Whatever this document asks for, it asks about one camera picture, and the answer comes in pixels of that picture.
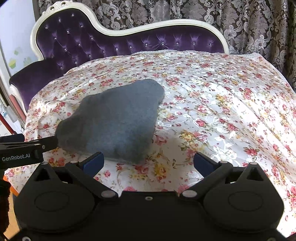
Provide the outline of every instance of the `floral fabric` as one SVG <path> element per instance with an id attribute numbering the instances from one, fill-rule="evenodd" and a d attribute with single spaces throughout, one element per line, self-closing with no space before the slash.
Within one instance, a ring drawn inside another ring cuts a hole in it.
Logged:
<path id="1" fill-rule="evenodd" d="M 57 0 L 37 1 L 40 14 Z M 296 8 L 288 0 L 76 0 L 108 29 L 169 19 L 205 21 L 223 33 L 232 54 L 259 53 L 296 81 Z"/>
<path id="2" fill-rule="evenodd" d="M 278 230 L 285 236 L 295 232 L 296 96 L 259 54 L 162 51 L 90 61 L 50 82 L 32 99 L 26 140 L 54 135 L 85 96 L 145 78 L 165 90 L 146 164 L 105 160 L 95 179 L 119 194 L 182 192 L 202 179 L 193 167 L 197 151 L 234 166 L 255 161 L 284 201 Z M 52 166 L 84 158 L 59 148 L 44 154 Z M 35 168 L 9 169 L 6 176 L 20 191 Z"/>

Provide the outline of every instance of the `circular black cover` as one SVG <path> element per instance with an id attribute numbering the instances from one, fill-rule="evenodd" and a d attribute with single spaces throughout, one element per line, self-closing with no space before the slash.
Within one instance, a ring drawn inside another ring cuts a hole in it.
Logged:
<path id="1" fill-rule="evenodd" d="M 86 189 L 44 180 L 23 190 L 15 202 L 18 220 L 39 232 L 61 232 L 83 221 L 93 210 L 94 198 Z"/>
<path id="2" fill-rule="evenodd" d="M 237 232 L 260 232 L 276 228 L 284 205 L 276 191 L 264 182 L 247 180 L 219 185 L 204 198 L 204 208 L 223 228 Z"/>

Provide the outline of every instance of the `wooden floor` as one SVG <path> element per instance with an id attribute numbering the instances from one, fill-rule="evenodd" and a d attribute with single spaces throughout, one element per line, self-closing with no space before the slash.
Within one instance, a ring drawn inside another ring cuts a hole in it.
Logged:
<path id="1" fill-rule="evenodd" d="M 4 233 L 4 235 L 10 239 L 11 237 L 13 237 L 18 231 L 18 225 L 17 225 L 17 221 L 15 219 L 15 212 L 13 211 L 13 201 L 12 201 L 12 193 L 9 196 L 9 226 L 6 230 L 6 232 Z"/>

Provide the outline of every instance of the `cream headboard frame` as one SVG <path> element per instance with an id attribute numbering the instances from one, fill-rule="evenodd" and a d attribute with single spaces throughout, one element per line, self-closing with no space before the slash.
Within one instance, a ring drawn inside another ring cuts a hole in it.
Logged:
<path id="1" fill-rule="evenodd" d="M 71 1 L 55 2 L 52 6 L 48 7 L 48 9 L 42 13 L 42 16 L 35 23 L 35 25 L 32 29 L 32 32 L 31 32 L 30 45 L 31 45 L 33 52 L 37 56 L 38 60 L 44 59 L 44 57 L 43 57 L 43 55 L 36 43 L 36 34 L 37 34 L 37 31 L 38 31 L 40 25 L 49 16 L 53 15 L 56 12 L 67 9 L 67 8 L 76 8 L 76 9 L 81 10 L 88 17 L 88 19 L 90 20 L 90 22 L 92 23 L 92 25 L 95 27 L 95 29 L 97 31 L 99 31 L 105 35 L 108 35 L 108 36 L 124 36 L 124 35 L 142 32 L 142 31 L 149 30 L 149 29 L 161 28 L 164 26 L 172 26 L 172 25 L 200 26 L 200 27 L 206 28 L 206 29 L 210 30 L 212 33 L 214 33 L 221 41 L 223 48 L 224 48 L 224 52 L 226 54 L 229 53 L 227 42 L 226 42 L 224 36 L 222 35 L 222 33 L 220 33 L 220 31 L 218 29 L 216 29 L 214 26 L 212 26 L 206 22 L 194 20 L 194 19 L 173 19 L 173 20 L 166 20 L 166 21 L 161 21 L 161 22 L 157 22 L 157 23 L 150 23 L 150 24 L 146 24 L 146 25 L 142 25 L 142 26 L 138 26 L 138 27 L 130 28 L 130 29 L 110 30 L 110 29 L 103 27 L 99 23 L 94 12 L 88 6 L 84 5 L 83 3 L 73 2 L 71 0 Z"/>

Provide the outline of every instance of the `patterned curtain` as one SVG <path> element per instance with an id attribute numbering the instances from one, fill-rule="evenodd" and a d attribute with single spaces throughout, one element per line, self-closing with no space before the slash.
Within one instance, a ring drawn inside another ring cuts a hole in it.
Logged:
<path id="1" fill-rule="evenodd" d="M 38 0 L 40 13 L 56 0 Z M 78 0 L 108 29 L 169 19 L 205 21 L 223 33 L 232 54 L 259 53 L 296 81 L 296 9 L 287 0 Z"/>

